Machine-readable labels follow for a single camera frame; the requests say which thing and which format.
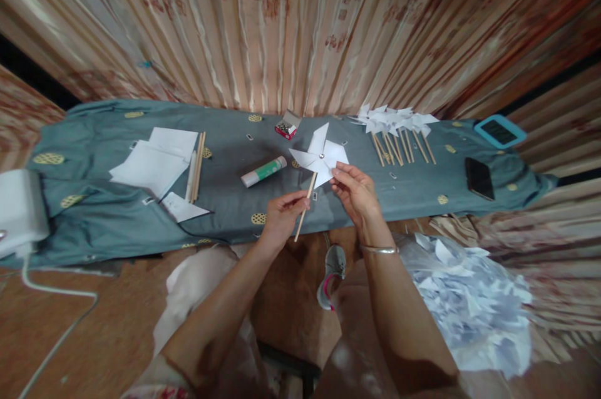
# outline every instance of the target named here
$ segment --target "sneaker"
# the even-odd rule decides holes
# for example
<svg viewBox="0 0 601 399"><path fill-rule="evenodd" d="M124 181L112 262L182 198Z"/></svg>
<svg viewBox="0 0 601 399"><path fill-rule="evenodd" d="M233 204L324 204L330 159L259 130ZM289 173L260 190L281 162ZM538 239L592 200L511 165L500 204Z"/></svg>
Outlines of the sneaker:
<svg viewBox="0 0 601 399"><path fill-rule="evenodd" d="M326 281L331 279L333 276L344 279L344 271L346 271L346 256L344 255L344 249L341 246L334 244L327 250L326 276L317 289L317 302L319 302L321 308L326 310L334 309L330 299L326 296Z"/></svg>

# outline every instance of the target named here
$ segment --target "green glue stick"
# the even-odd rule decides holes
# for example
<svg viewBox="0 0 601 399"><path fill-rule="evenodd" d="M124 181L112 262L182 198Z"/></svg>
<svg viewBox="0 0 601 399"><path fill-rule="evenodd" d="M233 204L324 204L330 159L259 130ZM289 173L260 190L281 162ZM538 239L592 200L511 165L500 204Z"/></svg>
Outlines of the green glue stick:
<svg viewBox="0 0 601 399"><path fill-rule="evenodd" d="M240 180L242 180L242 183L244 183L246 187L251 187L253 184L259 183L261 180L266 179L268 176L276 173L278 170L282 170L287 165L288 163L286 162L286 158L277 157L273 161L268 162L261 167L257 167L255 170L252 170L246 175L241 176Z"/></svg>

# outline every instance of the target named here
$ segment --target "black smartphone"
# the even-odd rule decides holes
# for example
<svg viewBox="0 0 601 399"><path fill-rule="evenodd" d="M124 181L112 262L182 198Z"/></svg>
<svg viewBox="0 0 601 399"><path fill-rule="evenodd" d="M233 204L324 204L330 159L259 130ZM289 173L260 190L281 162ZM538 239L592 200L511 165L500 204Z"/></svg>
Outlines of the black smartphone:
<svg viewBox="0 0 601 399"><path fill-rule="evenodd" d="M465 172L468 178L468 189L486 200L494 201L495 190L488 166L474 158L465 158Z"/></svg>

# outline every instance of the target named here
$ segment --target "power cord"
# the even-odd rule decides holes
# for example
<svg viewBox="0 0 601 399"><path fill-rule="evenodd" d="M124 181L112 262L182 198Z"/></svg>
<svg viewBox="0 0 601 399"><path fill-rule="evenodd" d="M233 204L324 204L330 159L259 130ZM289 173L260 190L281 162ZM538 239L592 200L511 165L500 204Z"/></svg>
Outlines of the power cord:
<svg viewBox="0 0 601 399"><path fill-rule="evenodd" d="M77 327L77 324L79 324L83 320L83 318L85 318L87 315L89 315L91 313L91 311L96 307L96 304L98 304L98 294L96 294L96 293L92 293L89 291L75 291L72 289L52 288L51 286L44 286L44 285L33 283L29 279L29 274L28 274L30 256L31 256L31 253L28 253L24 256L23 270L21 271L21 279L23 279L23 283L26 286L29 286L31 289L45 291L47 293L67 294L69 296L89 297L89 298L93 298L94 302L92 303L92 306L84 314L82 314L78 319L76 319L76 321L73 324L71 324L71 326L63 333L63 335L60 337L60 339L56 342L56 344L54 345L52 350L48 353L48 355L46 355L46 358L44 359L44 361L42 361L42 363L40 364L39 368L36 370L34 375L31 376L31 379L29 379L28 384L25 386L25 388L23 388L23 391L19 395L19 399L25 399L27 397L27 395L29 394L29 391L31 390L31 387L36 383L39 375L42 374L42 371L46 368L46 365L48 364L50 359L54 356L56 351L58 351L58 348L61 346L61 344L63 344L63 342L65 341L67 336L69 336L69 334L72 332L72 330L75 327Z"/></svg>

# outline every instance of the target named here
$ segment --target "blue phone case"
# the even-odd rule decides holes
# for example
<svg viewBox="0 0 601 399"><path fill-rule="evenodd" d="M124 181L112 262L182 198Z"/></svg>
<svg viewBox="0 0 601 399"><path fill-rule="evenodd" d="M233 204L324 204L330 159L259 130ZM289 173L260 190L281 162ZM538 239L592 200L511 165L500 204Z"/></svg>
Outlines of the blue phone case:
<svg viewBox="0 0 601 399"><path fill-rule="evenodd" d="M495 122L497 122L499 125L501 125L503 128L505 128L505 130L507 130L511 134L513 134L516 137L516 139L513 139L506 144L502 144L497 139L495 139L492 135L487 133L486 130L482 129L482 127L484 125L486 125L488 122L493 121L493 120ZM488 142L490 142L496 148L511 147L512 145L516 145L520 142L524 142L527 137L526 132L524 130L522 130L520 127L518 127L517 125L515 125L514 123L509 121L506 117L504 117L500 114L495 114L488 118L485 118L482 122L476 124L476 126L474 127L474 131L476 133L478 133L479 135L481 135L484 139L486 139Z"/></svg>

